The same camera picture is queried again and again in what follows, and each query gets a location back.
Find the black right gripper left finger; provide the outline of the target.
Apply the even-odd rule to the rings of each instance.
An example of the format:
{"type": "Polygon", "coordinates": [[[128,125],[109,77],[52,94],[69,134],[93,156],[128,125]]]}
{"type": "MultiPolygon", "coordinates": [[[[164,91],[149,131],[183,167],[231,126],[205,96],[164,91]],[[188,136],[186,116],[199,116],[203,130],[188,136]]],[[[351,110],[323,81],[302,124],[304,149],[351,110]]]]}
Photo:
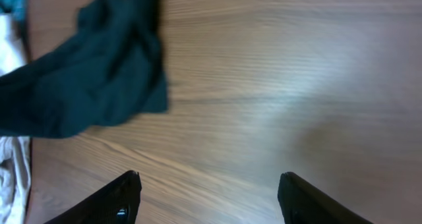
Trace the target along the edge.
{"type": "Polygon", "coordinates": [[[141,190],[139,173],[127,171],[45,224],[135,224],[141,190]]]}

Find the black t-shirt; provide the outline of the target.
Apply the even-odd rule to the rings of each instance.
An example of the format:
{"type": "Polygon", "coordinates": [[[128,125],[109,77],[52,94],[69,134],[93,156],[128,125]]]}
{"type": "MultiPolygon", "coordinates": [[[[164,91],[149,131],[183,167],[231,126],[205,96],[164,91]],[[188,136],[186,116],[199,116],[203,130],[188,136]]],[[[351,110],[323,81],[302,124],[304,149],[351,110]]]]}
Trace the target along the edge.
{"type": "Polygon", "coordinates": [[[160,0],[93,0],[54,51],[1,79],[21,136],[68,138],[168,108],[160,0]]]}

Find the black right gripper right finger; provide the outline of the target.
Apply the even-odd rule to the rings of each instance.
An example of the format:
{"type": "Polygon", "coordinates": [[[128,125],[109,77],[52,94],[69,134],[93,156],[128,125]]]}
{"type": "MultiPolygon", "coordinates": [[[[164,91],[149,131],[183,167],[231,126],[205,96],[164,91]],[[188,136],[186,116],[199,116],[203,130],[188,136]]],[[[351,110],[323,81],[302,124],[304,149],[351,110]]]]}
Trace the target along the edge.
{"type": "Polygon", "coordinates": [[[293,172],[281,174],[278,202],[285,224],[371,224],[293,172]]]}

